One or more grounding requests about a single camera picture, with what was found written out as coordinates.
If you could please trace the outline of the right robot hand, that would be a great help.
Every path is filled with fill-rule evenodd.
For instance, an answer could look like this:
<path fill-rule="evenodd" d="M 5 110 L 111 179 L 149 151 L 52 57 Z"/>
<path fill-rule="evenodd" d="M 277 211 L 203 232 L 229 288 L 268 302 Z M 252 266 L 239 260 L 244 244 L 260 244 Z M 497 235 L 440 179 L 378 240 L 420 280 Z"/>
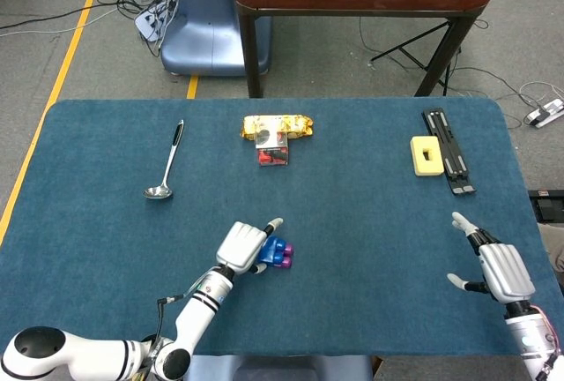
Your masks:
<path fill-rule="evenodd" d="M 529 301 L 536 289 L 517 248 L 501 242 L 461 213 L 453 212 L 451 216 L 452 225 L 464 232 L 477 256 L 484 280 L 463 280 L 454 273 L 448 273 L 447 279 L 459 289 L 489 294 L 504 305 Z"/>

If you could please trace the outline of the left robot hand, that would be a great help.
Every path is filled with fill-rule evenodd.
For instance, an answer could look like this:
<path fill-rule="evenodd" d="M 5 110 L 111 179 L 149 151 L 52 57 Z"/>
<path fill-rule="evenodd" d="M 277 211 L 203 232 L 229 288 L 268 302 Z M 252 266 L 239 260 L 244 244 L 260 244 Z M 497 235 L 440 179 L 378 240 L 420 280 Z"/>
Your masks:
<path fill-rule="evenodd" d="M 275 218 L 265 228 L 257 228 L 236 221 L 217 250 L 217 262 L 237 275 L 247 272 L 266 239 L 283 223 L 283 218 Z"/>

